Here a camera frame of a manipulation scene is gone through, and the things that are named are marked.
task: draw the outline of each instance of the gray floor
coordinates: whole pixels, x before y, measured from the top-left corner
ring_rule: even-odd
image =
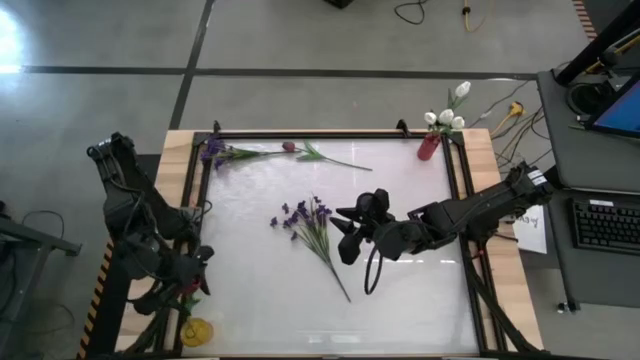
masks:
[[[461,1],[430,0],[420,26],[393,14],[401,2],[355,0],[338,11],[321,0],[217,0],[198,66],[535,72],[570,60],[587,44],[569,0],[496,0],[486,25],[474,34],[464,32]],[[37,289],[38,301],[63,303],[77,319],[73,329],[32,339],[29,349],[42,349],[47,358],[70,358],[77,351],[107,239],[104,191],[85,149],[117,130],[135,140],[139,153],[159,153],[182,77],[6,72],[19,65],[185,67],[204,4],[0,0],[0,72],[5,72],[0,74],[0,199],[18,219],[35,209],[62,213],[66,238],[83,244],[78,258],[53,254]],[[486,4],[472,1],[474,22]],[[228,129],[390,128],[401,118],[420,127],[422,114],[442,109],[446,88],[459,82],[198,76],[180,128],[211,128],[214,120]],[[472,122],[519,84],[474,80],[458,114]],[[514,100],[533,113],[540,106],[535,83],[477,126],[494,128]],[[546,133],[543,123],[537,129]],[[496,141],[496,149],[508,140]],[[529,134],[517,157],[533,160],[547,149],[548,142]],[[549,168],[552,156],[538,165]],[[58,231],[46,217],[34,226]],[[637,342],[624,340],[637,334],[640,311],[585,306],[577,315],[558,315],[557,270],[526,270],[549,350],[638,357]],[[64,321],[50,305],[34,309],[39,326]],[[46,324],[40,325],[43,319]]]

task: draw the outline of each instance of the yellow cup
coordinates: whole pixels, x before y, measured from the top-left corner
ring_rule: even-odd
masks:
[[[196,347],[213,338],[213,326],[201,318],[188,318],[180,328],[180,340],[185,346]]]

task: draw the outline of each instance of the red flower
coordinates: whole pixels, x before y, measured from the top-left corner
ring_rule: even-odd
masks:
[[[296,151],[296,144],[292,143],[291,141],[285,141],[282,143],[282,148],[286,152],[294,152]]]

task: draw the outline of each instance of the black desk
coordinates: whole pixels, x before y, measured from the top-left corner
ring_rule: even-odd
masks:
[[[538,73],[538,91],[560,182],[578,190],[640,194],[640,141],[571,128],[578,125],[577,115],[550,71]]]
[[[560,187],[640,193],[640,142],[619,136],[570,128],[576,114],[565,103],[566,89],[551,72],[538,74],[538,91],[556,160]],[[547,210],[569,303],[640,307],[640,256],[577,249],[567,199],[638,202],[640,196],[557,190]]]
[[[640,256],[577,249],[573,246],[567,199],[601,199],[602,193],[558,190],[547,206],[567,300],[640,308]],[[627,195],[607,200],[631,202]]]

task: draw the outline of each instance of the white tulip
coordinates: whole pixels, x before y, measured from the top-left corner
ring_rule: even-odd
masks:
[[[432,112],[424,113],[424,121],[427,122],[427,125],[435,125],[436,120],[438,120],[438,116]]]
[[[456,96],[465,97],[469,93],[469,89],[471,89],[471,83],[468,81],[463,82],[456,88]]]
[[[462,116],[456,116],[451,120],[451,127],[454,129],[462,129],[464,127],[464,119]]]
[[[444,110],[443,112],[440,113],[440,116],[438,116],[438,121],[444,125],[450,125],[452,120],[453,120],[453,110],[451,109]]]

